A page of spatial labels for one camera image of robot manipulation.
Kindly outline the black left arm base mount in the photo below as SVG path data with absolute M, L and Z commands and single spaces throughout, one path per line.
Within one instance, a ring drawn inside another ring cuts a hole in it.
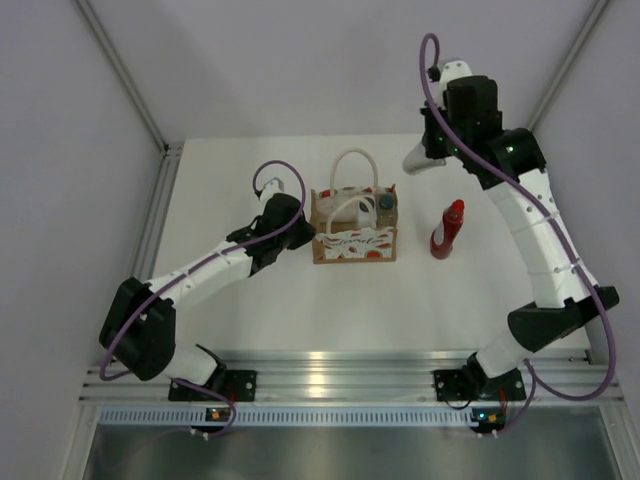
M 216 374 L 204 388 L 215 391 L 232 403 L 255 400 L 258 374 L 255 370 L 226 370 Z M 169 387 L 168 399 L 173 402 L 213 401 L 208 395 L 175 382 Z

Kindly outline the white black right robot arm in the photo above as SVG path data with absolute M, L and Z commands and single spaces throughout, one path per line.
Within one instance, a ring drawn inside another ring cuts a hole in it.
M 533 300 L 507 316 L 507 327 L 472 354 L 462 371 L 473 397 L 514 384 L 518 366 L 551 343 L 605 318 L 620 302 L 583 265 L 551 192 L 546 160 L 525 128 L 507 130 L 494 80 L 430 71 L 439 100 L 422 109 L 422 143 L 429 159 L 453 156 L 478 180 L 503 216 L 524 261 Z

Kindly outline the clear square bottle black cap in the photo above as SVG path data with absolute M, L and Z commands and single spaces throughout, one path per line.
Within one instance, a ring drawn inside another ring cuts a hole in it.
M 397 224 L 397 200 L 393 193 L 384 193 L 376 197 L 377 227 L 395 227 Z

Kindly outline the red bottle with red cap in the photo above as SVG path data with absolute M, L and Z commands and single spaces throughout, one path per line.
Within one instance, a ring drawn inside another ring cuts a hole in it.
M 440 223 L 430 237 L 430 252 L 433 257 L 444 260 L 450 256 L 453 243 L 464 223 L 465 203 L 456 199 L 442 213 Z

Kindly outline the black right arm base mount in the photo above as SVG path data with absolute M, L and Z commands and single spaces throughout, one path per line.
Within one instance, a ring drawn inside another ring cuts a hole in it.
M 496 378 L 472 374 L 467 369 L 439 369 L 433 371 L 436 399 L 439 402 L 524 401 L 526 391 L 518 369 Z

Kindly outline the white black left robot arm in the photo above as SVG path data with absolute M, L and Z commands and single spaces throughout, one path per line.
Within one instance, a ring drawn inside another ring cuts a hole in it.
M 125 280 L 99 334 L 107 360 L 116 359 L 141 381 L 164 376 L 189 383 L 207 400 L 226 386 L 226 365 L 201 345 L 179 341 L 178 321 L 219 290 L 272 265 L 285 250 L 315 236 L 303 205 L 285 193 L 261 193 L 263 212 L 200 259 L 160 278 Z

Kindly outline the burlap watermelon canvas bag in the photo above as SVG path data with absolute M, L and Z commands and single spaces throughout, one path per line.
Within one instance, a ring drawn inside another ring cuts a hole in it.
M 358 154 L 368 162 L 372 172 L 369 185 L 337 186 L 338 166 L 350 154 Z M 395 227 L 377 227 L 376 197 L 384 193 L 393 193 L 397 200 Z M 321 191 L 313 190 L 310 200 L 310 223 L 316 230 L 312 240 L 314 264 L 396 260 L 399 218 L 396 186 L 379 183 L 377 164 L 369 152 L 352 147 L 339 154 L 332 164 L 329 187 Z

